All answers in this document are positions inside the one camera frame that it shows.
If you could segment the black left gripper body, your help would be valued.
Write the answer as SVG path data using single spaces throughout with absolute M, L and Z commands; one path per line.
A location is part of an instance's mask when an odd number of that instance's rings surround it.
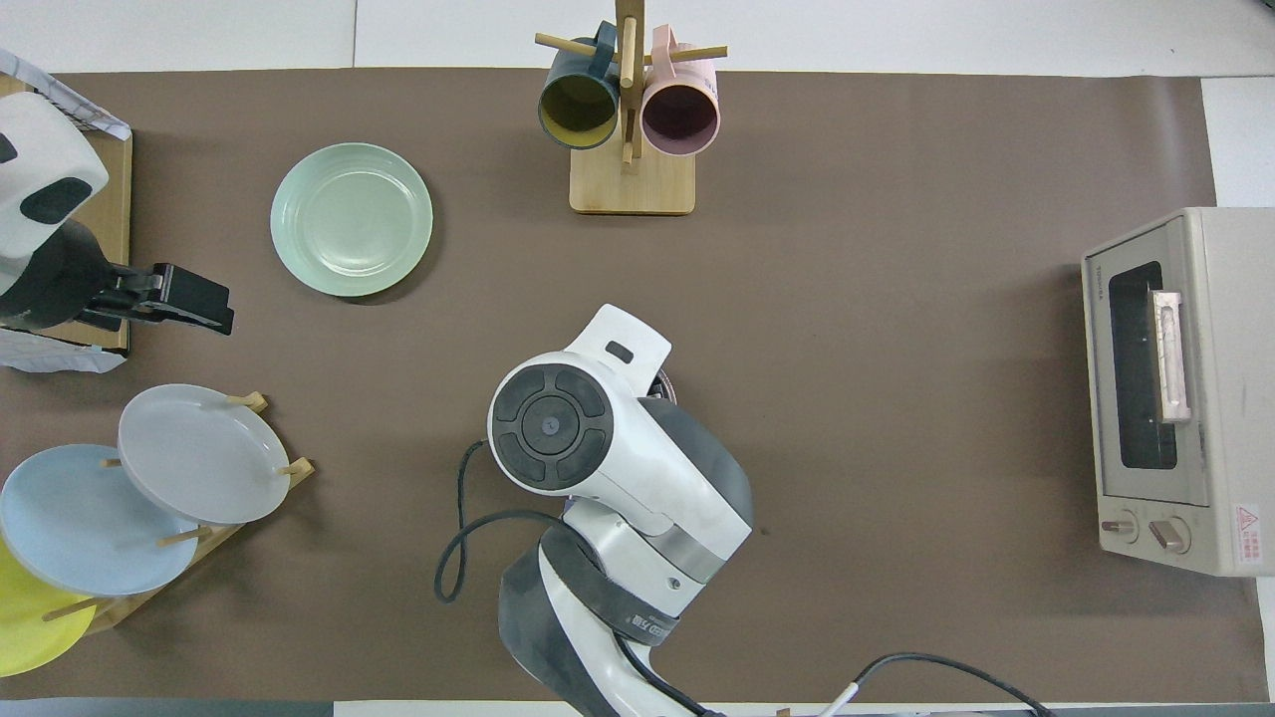
M 66 322 L 99 330 L 119 330 L 122 322 L 158 323 L 159 314 L 136 307 L 136 293 L 119 290 L 119 279 L 140 274 L 131 265 L 108 262 L 91 228 L 68 221 L 3 293 L 3 324 L 34 332 Z

